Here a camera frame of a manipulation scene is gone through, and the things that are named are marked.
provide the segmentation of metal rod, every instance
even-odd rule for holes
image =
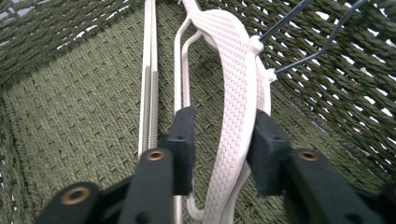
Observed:
[[[183,200],[181,196],[174,196],[174,223],[182,224],[183,223]]]
[[[142,87],[140,94],[140,120],[139,120],[139,139],[137,145],[137,156],[140,158],[144,150],[148,149],[148,111],[147,101],[149,103],[149,90],[147,86],[150,86],[150,63],[151,63],[151,3],[150,0],[145,2],[145,30],[144,30],[144,41],[143,41],[143,64],[142,64]]]
[[[151,88],[149,111],[148,148],[157,146],[158,138],[158,52],[157,52],[157,12],[155,0],[151,0]]]

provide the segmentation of black wire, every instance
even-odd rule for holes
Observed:
[[[335,26],[335,29],[332,30],[332,34],[330,35],[329,39],[327,40],[326,44],[324,45],[324,47],[319,50],[318,52],[305,57],[303,59],[301,59],[300,61],[297,61],[295,63],[289,64],[283,68],[280,68],[278,70],[275,71],[275,74],[278,75],[280,73],[283,73],[297,65],[300,65],[302,63],[306,63],[308,61],[311,61],[313,59],[316,59],[317,57],[319,57],[320,55],[322,55],[328,48],[329,46],[332,44],[332,41],[335,39],[335,36],[338,34],[338,32],[341,30],[341,27],[343,26],[343,24],[352,16],[352,14],[355,12],[356,9],[358,9],[358,7],[360,7],[361,5],[363,5],[364,3],[366,3],[368,0],[359,0],[358,2],[356,2],[350,9],[349,11],[341,18],[341,20],[338,22],[338,24]]]
[[[268,39],[270,36],[272,36],[275,32],[277,32],[278,30],[280,30],[280,28],[282,28],[286,23],[288,23],[289,21],[291,21],[291,19],[297,15],[298,13],[300,13],[306,6],[308,6],[309,4],[311,4],[313,0],[304,0],[302,1],[299,5],[297,5],[297,7],[295,7],[294,9],[292,9],[288,15],[286,15],[284,18],[282,18],[282,20],[280,20],[277,24],[275,24],[273,27],[271,27],[271,29],[269,31],[267,31],[264,35],[260,36],[260,41],[262,43],[264,43],[264,41],[266,39]]]

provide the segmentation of wicker basket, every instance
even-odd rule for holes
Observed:
[[[199,2],[232,12],[250,35],[259,35],[299,1]],[[354,2],[316,0],[265,43],[264,65],[277,69],[316,52]],[[157,4],[164,134],[173,119],[173,43],[186,12],[175,2]],[[131,0],[0,2],[1,223],[34,222],[72,183],[105,189],[134,172],[142,8]],[[326,55],[272,84],[272,116],[292,144],[320,151],[348,182],[371,192],[396,180],[395,36],[394,0],[372,0]],[[219,55],[205,41],[191,47],[190,57],[202,207],[219,143],[223,81]],[[282,207],[282,198],[259,199],[249,180],[235,222],[285,223]],[[185,221],[192,222],[187,213]]]

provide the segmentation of textured white strap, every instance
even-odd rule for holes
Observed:
[[[175,40],[175,103],[181,106],[180,37],[191,22],[198,32],[186,42],[182,50],[183,105],[190,105],[188,46],[202,35],[209,45],[219,51],[225,89],[221,138],[206,194],[205,210],[203,212],[196,208],[193,194],[188,199],[188,208],[193,218],[205,223],[232,223],[237,193],[249,174],[248,167],[242,168],[253,130],[257,94],[266,93],[266,96],[270,96],[268,81],[271,78],[257,74],[265,71],[260,59],[256,60],[262,50],[262,43],[257,36],[249,38],[245,27],[234,15],[222,10],[202,12],[194,1],[184,0],[183,4],[188,17]],[[266,92],[257,89],[264,86],[268,86],[268,89],[264,89]],[[262,103],[263,107],[267,107],[267,113],[270,105],[265,104],[268,102]]]

